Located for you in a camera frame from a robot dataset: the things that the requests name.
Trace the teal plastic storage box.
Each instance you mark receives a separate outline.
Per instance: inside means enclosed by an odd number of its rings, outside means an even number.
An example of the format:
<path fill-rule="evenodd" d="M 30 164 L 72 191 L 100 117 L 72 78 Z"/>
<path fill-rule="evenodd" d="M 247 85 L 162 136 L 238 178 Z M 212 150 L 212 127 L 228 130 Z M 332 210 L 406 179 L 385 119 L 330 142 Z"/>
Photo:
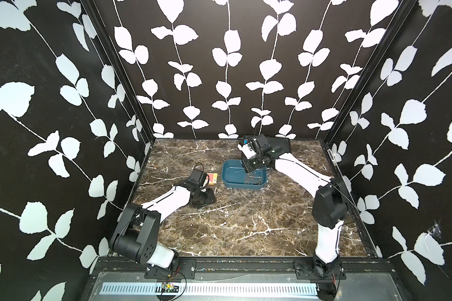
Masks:
<path fill-rule="evenodd" d="M 265 167 L 247 173 L 242 160 L 231 159 L 223 163 L 221 179 L 227 188 L 260 190 L 267 184 Z"/>

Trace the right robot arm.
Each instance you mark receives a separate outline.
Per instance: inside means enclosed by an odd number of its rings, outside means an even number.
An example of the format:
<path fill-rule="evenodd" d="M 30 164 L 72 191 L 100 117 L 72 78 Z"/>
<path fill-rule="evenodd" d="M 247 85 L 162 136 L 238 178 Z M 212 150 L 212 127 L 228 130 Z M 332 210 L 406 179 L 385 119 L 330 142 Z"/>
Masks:
<path fill-rule="evenodd" d="M 282 147 L 261 148 L 257 140 L 239 144 L 242 164 L 249 173 L 270 166 L 303 187 L 314 197 L 312 215 L 318 225 L 318 237 L 311 269 L 319 279 L 332 276 L 340 258 L 340 234 L 348 212 L 347 200 L 334 178 L 315 171 Z"/>

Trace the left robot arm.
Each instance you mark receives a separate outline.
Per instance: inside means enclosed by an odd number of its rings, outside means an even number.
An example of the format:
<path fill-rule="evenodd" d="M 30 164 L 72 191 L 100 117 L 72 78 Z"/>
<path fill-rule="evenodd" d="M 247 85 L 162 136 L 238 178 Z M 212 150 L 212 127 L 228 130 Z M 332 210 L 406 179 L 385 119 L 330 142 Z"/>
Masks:
<path fill-rule="evenodd" d="M 161 223 L 188 204 L 200 209 L 215 201 L 209 186 L 202 189 L 174 186 L 151 202 L 128 204 L 110 239 L 110 248 L 136 263 L 173 270 L 175 251 L 158 242 Z"/>

